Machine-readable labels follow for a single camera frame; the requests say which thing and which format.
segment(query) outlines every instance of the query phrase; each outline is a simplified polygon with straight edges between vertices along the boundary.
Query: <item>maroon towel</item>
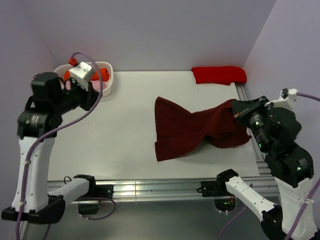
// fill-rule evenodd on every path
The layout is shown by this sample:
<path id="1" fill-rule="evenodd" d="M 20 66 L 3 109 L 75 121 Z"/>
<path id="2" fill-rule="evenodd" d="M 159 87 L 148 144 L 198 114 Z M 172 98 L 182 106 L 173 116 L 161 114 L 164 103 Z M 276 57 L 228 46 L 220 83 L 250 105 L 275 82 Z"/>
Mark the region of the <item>maroon towel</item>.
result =
<path id="1" fill-rule="evenodd" d="M 221 149 L 247 143 L 251 136 L 234 119 L 232 100 L 191 113 L 172 101 L 158 97 L 154 107 L 157 161 L 190 153 L 204 139 Z"/>

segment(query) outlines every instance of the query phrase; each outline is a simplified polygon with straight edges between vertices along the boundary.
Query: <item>orange cloth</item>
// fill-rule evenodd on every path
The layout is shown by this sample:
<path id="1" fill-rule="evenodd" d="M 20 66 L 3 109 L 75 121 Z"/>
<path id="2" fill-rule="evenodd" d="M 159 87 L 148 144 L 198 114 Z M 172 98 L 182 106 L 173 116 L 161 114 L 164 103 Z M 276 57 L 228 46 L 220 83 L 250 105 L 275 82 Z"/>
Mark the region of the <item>orange cloth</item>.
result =
<path id="1" fill-rule="evenodd" d="M 101 72 L 102 80 L 104 82 L 107 82 L 109 80 L 109 77 L 110 77 L 108 70 L 106 68 L 100 68 L 100 72 Z M 70 78 L 70 73 L 69 73 L 69 71 L 66 71 L 64 76 L 63 76 L 63 81 L 65 82 L 69 78 Z M 99 80 L 98 74 L 95 72 L 90 80 L 91 81 L 98 81 Z"/>

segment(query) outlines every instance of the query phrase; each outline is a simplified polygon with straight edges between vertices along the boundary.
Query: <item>robotic arm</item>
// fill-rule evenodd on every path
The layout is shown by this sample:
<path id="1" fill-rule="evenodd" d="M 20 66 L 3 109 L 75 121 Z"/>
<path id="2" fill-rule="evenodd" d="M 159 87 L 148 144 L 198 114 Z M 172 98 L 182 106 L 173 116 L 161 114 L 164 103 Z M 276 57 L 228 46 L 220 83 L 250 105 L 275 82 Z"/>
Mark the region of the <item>robotic arm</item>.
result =
<path id="1" fill-rule="evenodd" d="M 296 89 L 283 89 L 279 100 L 265 96 L 255 100 L 232 103 L 234 118 L 252 130 L 265 162 L 279 187 L 281 206 L 270 202 L 249 187 L 239 175 L 229 169 L 214 182 L 203 181 L 202 189 L 211 196 L 233 194 L 259 218 L 261 227 L 270 240 L 283 240 L 312 188 L 314 167 L 310 154 L 294 140 L 301 130 L 293 107 Z M 318 240 L 320 236 L 313 218 L 312 204 L 308 204 L 295 231 L 293 240 Z"/>
<path id="2" fill-rule="evenodd" d="M 57 133 L 40 142 L 30 161 L 26 162 L 26 155 L 32 144 L 61 125 L 63 114 L 77 107 L 89 111 L 98 98 L 99 93 L 90 82 L 95 72 L 90 65 L 85 62 L 77 63 L 69 72 L 69 90 L 54 72 L 34 76 L 31 83 L 33 95 L 27 101 L 25 111 L 18 117 L 21 159 L 17 190 L 12 205 L 2 211 L 3 220 L 17 221 L 23 204 L 22 221 L 55 224 L 62 218 L 68 204 L 81 196 L 90 197 L 95 192 L 96 181 L 93 176 L 77 175 L 68 184 L 47 193 L 49 160 Z M 27 179 L 24 179 L 26 164 L 29 167 Z M 25 202 L 21 203 L 23 188 Z"/>

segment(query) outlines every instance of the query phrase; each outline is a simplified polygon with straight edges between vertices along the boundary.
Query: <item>red folded towel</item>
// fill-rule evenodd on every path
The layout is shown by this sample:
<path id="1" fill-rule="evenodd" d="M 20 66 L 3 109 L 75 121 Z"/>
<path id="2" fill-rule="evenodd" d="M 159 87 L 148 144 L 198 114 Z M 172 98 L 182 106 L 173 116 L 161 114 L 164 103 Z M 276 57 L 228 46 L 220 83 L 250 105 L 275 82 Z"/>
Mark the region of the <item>red folded towel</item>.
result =
<path id="1" fill-rule="evenodd" d="M 155 101 L 157 161 L 181 157 L 206 139 L 217 148 L 243 145 L 251 136 L 233 117 L 230 99 L 221 105 L 191 113 L 162 97 Z"/>
<path id="2" fill-rule="evenodd" d="M 245 71 L 237 66 L 198 66 L 191 68 L 196 84 L 245 84 Z"/>

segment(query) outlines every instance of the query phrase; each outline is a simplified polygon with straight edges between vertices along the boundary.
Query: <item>red connector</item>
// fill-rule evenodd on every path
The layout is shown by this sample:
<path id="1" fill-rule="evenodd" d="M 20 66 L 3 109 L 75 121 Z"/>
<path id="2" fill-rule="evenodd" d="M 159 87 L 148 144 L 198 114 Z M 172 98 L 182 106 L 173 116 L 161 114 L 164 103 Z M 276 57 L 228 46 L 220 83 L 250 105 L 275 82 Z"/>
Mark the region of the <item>red connector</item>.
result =
<path id="1" fill-rule="evenodd" d="M 70 57 L 69 58 L 69 64 L 72 65 L 73 67 L 77 66 L 79 63 L 75 57 Z"/>

